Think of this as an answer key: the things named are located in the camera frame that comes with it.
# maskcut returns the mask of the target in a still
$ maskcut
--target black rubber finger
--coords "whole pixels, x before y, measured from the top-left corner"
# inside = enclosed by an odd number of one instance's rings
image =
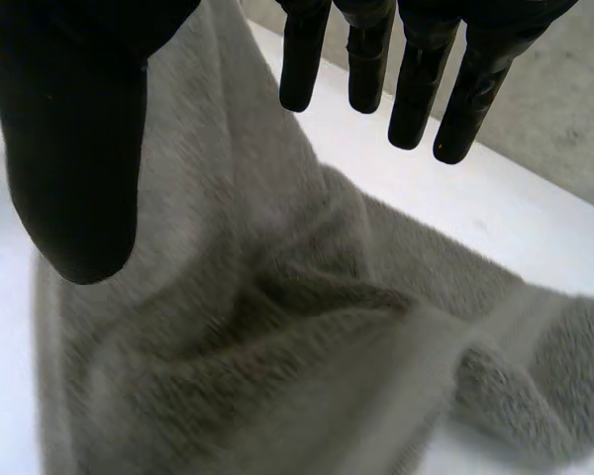
[[[363,114],[371,114],[380,104],[387,70],[387,53],[394,24],[396,4],[389,7],[385,16],[374,26],[350,25],[347,38],[349,64],[348,98],[351,106]]]
[[[137,226],[146,72],[108,40],[84,17],[0,2],[11,197],[34,244],[78,284],[119,271]]]
[[[434,156],[460,163],[477,136],[515,57],[547,27],[500,32],[468,26],[467,47],[434,143]]]
[[[414,20],[404,17],[407,44],[388,131],[389,141],[406,150],[423,137],[459,25],[457,18]]]
[[[434,142],[435,158],[451,165],[464,160],[509,69],[479,74],[464,55]]]
[[[314,11],[289,12],[286,19],[279,101],[289,111],[305,111],[312,99],[331,5],[324,0]]]

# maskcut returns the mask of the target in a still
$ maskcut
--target gray towel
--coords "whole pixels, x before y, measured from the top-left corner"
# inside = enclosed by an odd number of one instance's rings
[[[321,165],[236,0],[150,62],[134,254],[88,287],[41,260],[36,341],[46,475],[409,473],[449,413],[594,449],[594,300]]]

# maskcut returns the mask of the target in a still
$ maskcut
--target fabric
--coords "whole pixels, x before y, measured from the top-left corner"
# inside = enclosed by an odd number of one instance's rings
[[[594,449],[594,300],[321,165],[236,0],[150,62],[142,154],[125,269],[40,262],[45,475],[411,473],[447,414],[541,466]]]

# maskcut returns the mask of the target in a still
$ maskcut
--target gray wall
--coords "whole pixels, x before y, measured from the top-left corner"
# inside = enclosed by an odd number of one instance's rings
[[[281,33],[275,0],[244,0],[255,22]],[[405,39],[400,20],[390,49],[385,89],[394,93]],[[440,118],[464,52],[464,27],[434,106]],[[334,11],[324,56],[347,67],[347,24]],[[513,65],[478,136],[482,143],[594,204],[594,0],[582,0]]]

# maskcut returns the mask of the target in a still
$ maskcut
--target white surface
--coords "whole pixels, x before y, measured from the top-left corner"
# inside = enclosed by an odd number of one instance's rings
[[[277,72],[279,37],[259,28],[255,35]],[[531,281],[594,295],[593,207],[483,146],[457,167],[437,163],[431,157],[433,121],[417,150],[396,150],[386,139],[391,100],[384,99],[376,114],[361,116],[347,105],[346,81],[343,71],[324,64],[312,106],[299,116],[321,159],[371,194]],[[36,475],[32,249],[1,168],[0,163],[0,475]],[[420,473],[538,472],[518,469],[483,437],[450,425],[437,433]],[[563,473],[594,474],[594,457]]]

